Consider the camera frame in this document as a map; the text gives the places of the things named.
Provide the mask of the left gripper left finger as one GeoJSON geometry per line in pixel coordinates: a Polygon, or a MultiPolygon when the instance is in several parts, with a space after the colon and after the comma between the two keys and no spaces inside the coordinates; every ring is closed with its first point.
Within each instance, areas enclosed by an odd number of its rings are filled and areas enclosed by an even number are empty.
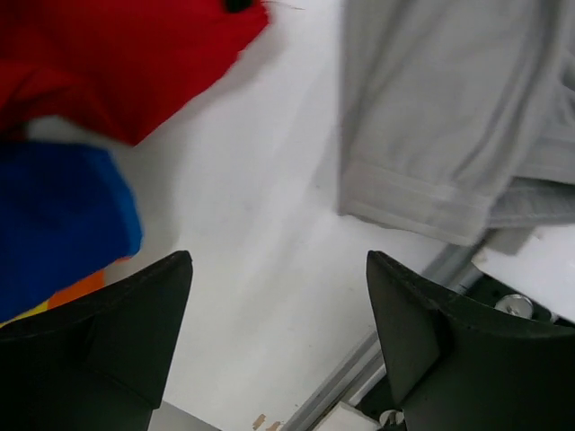
{"type": "Polygon", "coordinates": [[[3,430],[146,430],[162,403],[192,259],[176,251],[1,329],[3,430]]]}

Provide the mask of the red jacket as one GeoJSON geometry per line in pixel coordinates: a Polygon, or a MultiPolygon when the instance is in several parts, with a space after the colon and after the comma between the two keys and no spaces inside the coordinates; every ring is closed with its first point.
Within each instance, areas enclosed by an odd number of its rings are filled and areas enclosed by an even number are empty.
{"type": "Polygon", "coordinates": [[[137,145],[269,21],[260,1],[4,1],[1,128],[59,116],[137,145]]]}

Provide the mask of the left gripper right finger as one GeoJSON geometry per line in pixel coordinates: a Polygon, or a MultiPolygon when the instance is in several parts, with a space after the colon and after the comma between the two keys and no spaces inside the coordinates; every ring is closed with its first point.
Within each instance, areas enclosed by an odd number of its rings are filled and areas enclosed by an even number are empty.
{"type": "Polygon", "coordinates": [[[410,430],[571,430],[574,330],[497,311],[380,251],[367,287],[410,430]]]}

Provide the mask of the rainbow striped garment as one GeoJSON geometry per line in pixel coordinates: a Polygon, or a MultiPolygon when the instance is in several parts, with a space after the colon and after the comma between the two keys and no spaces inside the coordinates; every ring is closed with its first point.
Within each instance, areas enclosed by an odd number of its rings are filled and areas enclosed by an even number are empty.
{"type": "Polygon", "coordinates": [[[1,135],[1,323],[103,285],[143,231],[112,154],[92,145],[1,135]]]}

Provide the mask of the grey trousers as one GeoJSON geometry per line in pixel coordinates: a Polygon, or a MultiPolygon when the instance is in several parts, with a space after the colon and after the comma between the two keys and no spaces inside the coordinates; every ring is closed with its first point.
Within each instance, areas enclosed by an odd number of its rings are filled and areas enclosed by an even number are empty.
{"type": "Polygon", "coordinates": [[[571,1],[348,1],[342,213],[469,246],[574,220],[571,1]]]}

